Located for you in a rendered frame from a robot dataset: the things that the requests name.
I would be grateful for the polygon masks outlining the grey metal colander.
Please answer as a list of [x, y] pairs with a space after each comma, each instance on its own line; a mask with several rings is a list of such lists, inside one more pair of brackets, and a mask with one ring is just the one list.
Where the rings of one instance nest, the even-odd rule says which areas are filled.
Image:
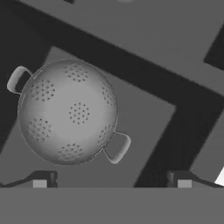
[[116, 93], [103, 71], [81, 59], [60, 59], [30, 73], [18, 66], [7, 89], [19, 95], [17, 121], [28, 147], [53, 165], [82, 165], [106, 147], [116, 133]]

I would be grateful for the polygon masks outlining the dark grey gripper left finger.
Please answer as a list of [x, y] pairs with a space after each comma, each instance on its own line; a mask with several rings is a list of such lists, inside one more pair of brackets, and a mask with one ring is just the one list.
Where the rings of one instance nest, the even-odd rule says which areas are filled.
[[33, 171], [30, 175], [26, 178], [19, 179], [17, 181], [8, 183], [8, 184], [0, 184], [0, 187], [15, 187], [22, 185], [24, 183], [33, 182], [34, 180], [45, 180], [46, 186], [50, 188], [57, 188], [58, 183], [58, 173], [56, 171]]

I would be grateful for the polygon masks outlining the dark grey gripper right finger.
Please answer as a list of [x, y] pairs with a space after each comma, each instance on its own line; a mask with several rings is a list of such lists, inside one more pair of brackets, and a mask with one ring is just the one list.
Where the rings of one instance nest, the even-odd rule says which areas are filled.
[[167, 186], [173, 188], [223, 188], [223, 185], [199, 178], [190, 171], [169, 171], [167, 179]]

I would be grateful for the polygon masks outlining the dark grey sink basin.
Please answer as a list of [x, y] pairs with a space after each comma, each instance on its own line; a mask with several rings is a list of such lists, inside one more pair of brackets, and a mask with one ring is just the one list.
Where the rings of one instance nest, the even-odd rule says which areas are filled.
[[219, 94], [23, 3], [0, 0], [0, 11], [3, 35], [8, 40], [18, 38], [34, 45], [36, 39], [27, 31], [16, 34], [25, 27], [41, 39], [38, 53], [25, 58], [34, 60], [37, 66], [44, 61], [50, 48], [57, 46], [175, 106], [175, 112], [140, 171], [135, 187], [162, 187], [167, 183], [169, 170], [190, 169], [224, 109], [224, 100]]

